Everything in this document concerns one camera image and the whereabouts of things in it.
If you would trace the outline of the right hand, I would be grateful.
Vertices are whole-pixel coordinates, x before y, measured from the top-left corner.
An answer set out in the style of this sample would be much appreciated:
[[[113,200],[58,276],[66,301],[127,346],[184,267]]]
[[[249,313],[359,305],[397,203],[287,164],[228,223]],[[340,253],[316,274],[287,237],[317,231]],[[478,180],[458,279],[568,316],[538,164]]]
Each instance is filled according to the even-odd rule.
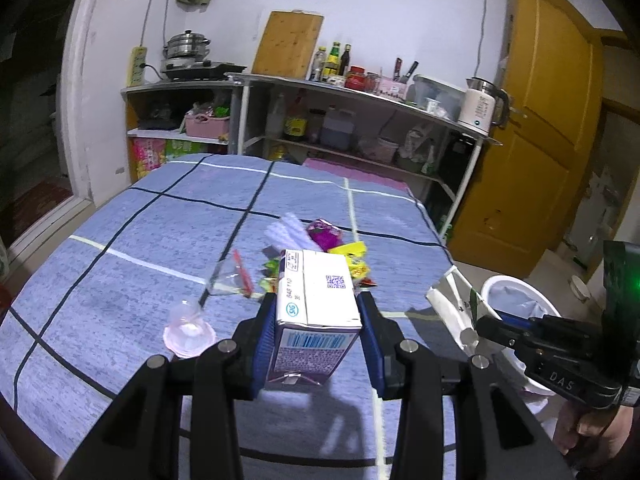
[[[587,412],[570,401],[560,408],[552,442],[566,455],[580,438],[593,439],[594,451],[586,459],[589,465],[601,465],[612,460],[624,447],[632,426],[634,408],[621,406],[606,411]]]

